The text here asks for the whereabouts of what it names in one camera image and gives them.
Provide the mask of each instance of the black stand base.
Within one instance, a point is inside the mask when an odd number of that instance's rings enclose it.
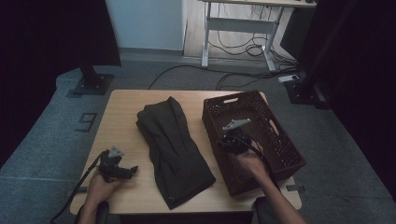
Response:
[[[98,74],[99,80],[95,86],[87,85],[84,77],[78,82],[77,86],[73,90],[74,95],[105,95],[113,80],[113,75]]]
[[[300,87],[301,82],[285,82],[286,90],[288,91],[289,99],[292,104],[297,105],[314,105],[318,101],[318,96],[314,90],[308,93],[302,93]]]
[[[318,109],[331,109],[326,100],[320,101],[315,88],[309,92],[306,92],[302,91],[301,82],[290,81],[285,82],[284,84],[292,104],[314,105]]]

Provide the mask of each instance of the plastic crate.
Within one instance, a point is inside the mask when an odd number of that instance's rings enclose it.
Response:
[[[305,159],[285,134],[258,91],[205,99],[202,119],[230,195],[259,187],[253,176],[239,165],[234,155],[225,152],[219,144],[225,134],[222,128],[232,119],[251,119],[241,129],[264,148],[264,156],[277,181],[293,176],[306,165]]]

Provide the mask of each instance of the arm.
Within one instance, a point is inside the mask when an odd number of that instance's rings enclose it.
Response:
[[[91,179],[78,224],[94,224],[98,204],[110,197],[112,192],[121,184],[121,180],[107,183],[100,172],[96,171]]]
[[[262,150],[259,144],[252,143],[252,145],[258,148],[258,150]],[[306,223],[300,213],[271,181],[264,164],[252,150],[239,154],[236,158],[242,167],[249,171],[262,187],[265,198],[271,204],[275,212],[274,215],[279,223]]]

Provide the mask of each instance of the wooden table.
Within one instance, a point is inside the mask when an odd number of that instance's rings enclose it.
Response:
[[[104,150],[116,146],[123,156],[120,167],[131,168],[138,165],[139,169],[131,180],[127,180],[108,199],[111,214],[161,214],[190,212],[241,212],[252,211],[256,198],[263,196],[260,189],[231,197],[225,186],[216,159],[207,137],[202,112],[204,99],[213,98],[234,91],[113,91],[108,101],[98,132],[94,139],[91,153],[87,159],[83,174],[93,160]],[[192,139],[200,149],[210,170],[216,178],[215,184],[182,204],[169,210],[154,180],[154,169],[149,159],[149,146],[137,129],[137,112],[145,105],[156,104],[173,96],[180,102],[188,120]],[[88,186],[90,174],[82,186]],[[280,184],[282,193],[299,209],[302,204],[297,191],[287,191],[287,185],[294,185],[291,177]],[[73,214],[83,205],[86,193],[76,195],[70,211]]]
[[[202,67],[208,67],[209,60],[209,31],[232,31],[242,33],[254,34],[268,34],[268,41],[265,46],[262,46],[263,55],[267,62],[270,72],[275,72],[276,68],[271,56],[271,46],[274,42],[277,27],[279,26],[280,18],[282,17],[284,7],[315,7],[317,4],[306,3],[305,0],[200,0],[207,2],[206,12],[206,26],[205,26],[205,41],[202,50]],[[271,6],[279,7],[276,19],[274,21],[254,21],[254,20],[239,20],[230,18],[212,18],[210,15],[212,3],[227,3],[227,4],[242,4],[242,5],[256,5],[256,6]]]

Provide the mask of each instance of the black cable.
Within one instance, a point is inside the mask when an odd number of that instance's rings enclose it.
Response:
[[[206,70],[206,71],[208,71],[208,72],[230,73],[230,72],[227,72],[227,71],[220,71],[220,70],[207,69],[207,68],[203,68],[203,67],[199,67],[199,66],[194,66],[194,65],[189,65],[189,64],[177,65],[177,66],[174,66],[174,67],[170,67],[170,68],[166,69],[165,71],[161,72],[161,73],[151,82],[151,84],[150,84],[149,87],[148,87],[148,90],[150,90],[150,89],[152,88],[152,86],[158,81],[158,79],[160,79],[160,77],[163,76],[165,73],[167,73],[167,72],[169,72],[169,71],[171,71],[171,70],[173,70],[173,69],[179,68],[179,67],[192,67],[192,68],[196,68],[196,69],[200,69],[200,70]]]
[[[67,208],[67,206],[73,201],[74,197],[76,196],[76,194],[78,193],[78,189],[81,186],[82,182],[84,182],[84,180],[87,178],[88,174],[91,172],[91,170],[96,166],[96,163],[99,161],[99,159],[101,158],[103,152],[95,159],[95,161],[92,163],[92,165],[88,168],[87,172],[84,174],[84,176],[78,181],[78,183],[76,184],[75,188],[73,189],[72,194],[70,195],[69,199],[67,200],[67,202],[64,204],[64,207],[61,209],[61,211],[58,212],[58,214],[56,214],[51,220],[50,220],[50,224],[54,224],[55,223],[55,219],[58,218],[63,212],[64,210]]]
[[[271,18],[272,7],[270,7],[270,14],[268,15],[268,20]]]
[[[296,73],[296,72],[299,72],[299,71],[301,71],[301,70],[299,70],[299,69],[293,69],[293,70],[285,69],[284,71],[279,71],[279,72],[274,72],[274,73],[266,73],[266,74],[263,73],[263,74],[257,74],[257,75],[246,74],[246,73],[245,74],[244,73],[231,73],[231,74],[227,74],[227,75],[223,76],[219,80],[219,82],[218,82],[218,84],[216,86],[216,91],[220,91],[221,88],[224,88],[224,87],[244,87],[246,85],[249,85],[249,84],[251,84],[253,82],[258,81],[258,80],[250,81],[248,84],[243,84],[243,85],[240,85],[240,86],[223,86],[222,84],[224,83],[224,81],[228,77],[240,76],[240,77],[252,77],[252,78],[257,78],[257,79],[264,79],[264,78],[276,77],[276,76],[279,76],[279,75],[282,75],[282,74],[293,74],[293,73]]]
[[[261,80],[261,78],[257,78],[256,80],[253,80],[253,81],[249,81],[248,83],[246,83],[246,84],[243,84],[243,85],[237,85],[237,86],[231,86],[231,85],[228,85],[228,86],[221,86],[221,88],[240,88],[240,87],[246,87],[246,86],[248,86],[248,85],[250,85],[251,83],[254,83],[254,82],[257,82],[257,81],[259,81],[259,80]]]
[[[228,18],[230,18],[230,16],[227,14],[227,12],[226,12],[226,10],[225,10],[225,3],[223,3],[223,10],[224,10],[224,14],[225,14]]]
[[[267,15],[267,11],[265,10],[265,6],[262,6],[262,13],[265,12],[264,17]]]
[[[260,47],[262,47],[262,45],[261,44],[257,44],[256,42],[254,42],[254,40],[255,39],[264,39],[264,40],[267,40],[264,36],[255,36],[255,34],[253,34],[253,37],[251,38],[252,40],[252,42],[253,42],[253,44],[255,44],[255,45],[260,45]]]
[[[259,20],[261,20],[261,19],[262,19],[263,7],[262,7],[262,11],[260,12],[260,14],[256,12],[256,8],[257,8],[257,7],[254,7],[254,9],[253,9],[254,14],[258,15],[258,16],[259,16]]]
[[[259,148],[259,144],[257,143],[257,141],[252,139],[256,143],[257,148],[255,148],[252,145],[247,144],[245,141],[243,141],[242,139],[240,139],[238,137],[232,136],[232,139],[238,141],[239,143],[241,143],[244,146],[250,148],[254,153],[256,153],[256,155],[260,158],[260,160],[265,164],[265,166],[267,168],[268,175],[270,176],[271,181],[274,183],[274,185],[277,187],[277,189],[280,190],[279,185],[276,182],[274,171],[273,171],[273,169],[271,167],[271,164],[267,160],[267,158],[264,156],[264,154],[262,154],[262,151],[260,149],[258,149]]]
[[[206,17],[206,3],[205,3],[205,6],[204,6],[204,13],[205,13],[205,17]],[[241,55],[241,54],[245,53],[245,52],[231,53],[230,51],[228,51],[226,49],[223,49],[223,48],[221,48],[219,46],[216,46],[216,45],[212,44],[209,40],[207,40],[207,43],[210,44],[212,47],[214,47],[216,49],[221,49],[221,50],[223,50],[224,52],[226,52],[226,53],[228,53],[230,55]]]
[[[252,20],[253,19],[253,16],[254,16],[254,10],[256,10],[256,6],[254,6],[254,5],[252,5],[252,8],[251,8],[251,12],[250,12],[250,17],[248,18],[249,20]]]
[[[297,67],[295,65],[286,64],[286,63],[282,63],[282,64],[278,65],[277,68],[281,72],[284,72],[284,71],[287,71],[287,70],[290,70],[290,69],[296,69],[297,70]]]
[[[225,4],[223,4],[223,5],[224,5],[224,13],[228,16],[228,14],[227,14],[226,11],[225,11]],[[255,10],[255,7],[252,8],[252,13],[251,13],[251,15],[254,13],[254,10]],[[219,17],[219,14],[220,14],[220,4],[219,4],[219,7],[218,7],[218,17]],[[233,56],[241,55],[241,54],[247,53],[247,54],[250,55],[250,56],[257,57],[257,56],[262,55],[262,45],[257,45],[257,44],[254,42],[254,39],[256,39],[256,38],[266,39],[266,38],[264,38],[264,37],[255,37],[254,35],[255,35],[255,34],[253,34],[253,36],[249,39],[248,42],[246,42],[246,43],[244,43],[244,44],[241,44],[241,45],[239,45],[239,46],[226,46],[226,45],[224,45],[224,44],[222,43],[221,38],[220,38],[220,33],[219,33],[219,31],[218,31],[218,39],[219,39],[220,44],[223,46],[223,48],[220,47],[220,46],[217,46],[217,45],[212,44],[210,41],[208,41],[208,44],[210,44],[212,47],[214,47],[214,48],[216,48],[216,49],[221,49],[222,51],[224,51],[224,52],[226,52],[226,53],[228,53],[228,54],[230,54],[230,55],[233,55]],[[230,51],[226,50],[226,49],[237,49],[237,48],[242,48],[242,47],[244,47],[244,46],[246,46],[246,48],[245,48],[245,51],[242,51],[242,52],[233,53],[233,52],[230,52]],[[258,53],[258,54],[251,53],[250,51],[251,51],[252,49],[260,49],[260,53]]]
[[[289,58],[289,57],[287,57],[285,55],[282,55],[282,54],[276,52],[273,49],[271,49],[270,51],[273,54],[274,58],[276,58],[280,62],[290,63],[290,64],[294,64],[294,65],[298,64],[297,60],[295,60],[295,59],[292,59],[292,58]]]
[[[295,67],[290,67],[290,68],[282,69],[280,72],[282,74],[293,74],[293,73],[298,73],[298,72],[301,72],[301,71],[303,71],[303,70],[299,69],[299,68],[295,68]]]

